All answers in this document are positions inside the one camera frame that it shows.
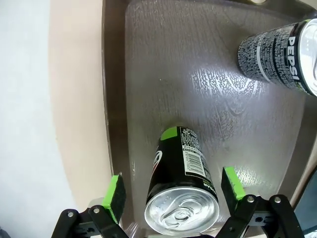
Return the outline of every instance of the green label accent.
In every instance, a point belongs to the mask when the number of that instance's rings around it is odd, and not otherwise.
[[[236,196],[237,200],[241,200],[245,195],[246,192],[243,189],[243,186],[236,175],[236,172],[234,171],[233,167],[225,167],[226,174],[230,180],[232,190]]]
[[[160,137],[160,140],[166,140],[176,136],[177,136],[177,127],[175,126],[164,131],[162,136]]]
[[[117,221],[117,219],[114,215],[114,212],[111,208],[111,201],[113,199],[113,195],[114,195],[115,188],[116,188],[116,185],[118,182],[118,178],[119,178],[119,175],[112,176],[111,181],[110,181],[110,185],[108,187],[108,191],[107,191],[106,196],[105,196],[103,203],[102,203],[102,206],[110,212],[112,219],[117,224],[118,224],[118,221]]]

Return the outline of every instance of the white barcode label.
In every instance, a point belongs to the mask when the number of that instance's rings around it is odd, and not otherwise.
[[[185,174],[195,173],[195,174],[206,177],[202,158],[200,155],[190,151],[183,151],[183,157],[184,157],[184,165],[185,165]]]

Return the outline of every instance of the can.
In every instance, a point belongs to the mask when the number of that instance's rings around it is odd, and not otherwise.
[[[238,49],[238,64],[251,79],[317,96],[317,19],[251,36]]]
[[[186,235],[210,228],[219,204],[197,135],[175,126],[159,139],[145,209],[149,226],[164,235]]]

